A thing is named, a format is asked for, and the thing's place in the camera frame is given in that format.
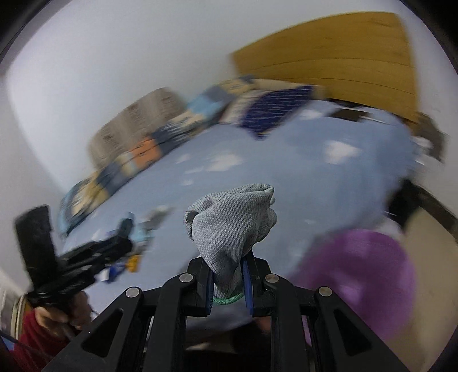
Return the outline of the red sleeve forearm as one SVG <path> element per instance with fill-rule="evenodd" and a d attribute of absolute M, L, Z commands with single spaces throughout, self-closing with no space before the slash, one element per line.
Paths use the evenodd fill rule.
<path fill-rule="evenodd" d="M 25 316 L 23 334 L 13 350 L 1 342 L 1 371 L 42 371 L 67 344 L 67 337 L 59 339 L 40 326 L 32 310 Z"/>

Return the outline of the person left hand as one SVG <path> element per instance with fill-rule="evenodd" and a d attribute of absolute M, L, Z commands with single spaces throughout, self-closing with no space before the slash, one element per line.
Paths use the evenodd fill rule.
<path fill-rule="evenodd" d="M 85 291 L 74 296 L 65 312 L 52 307 L 37 307 L 34 312 L 37 323 L 59 339 L 66 337 L 71 327 L 82 330 L 92 321 L 92 307 Z"/>

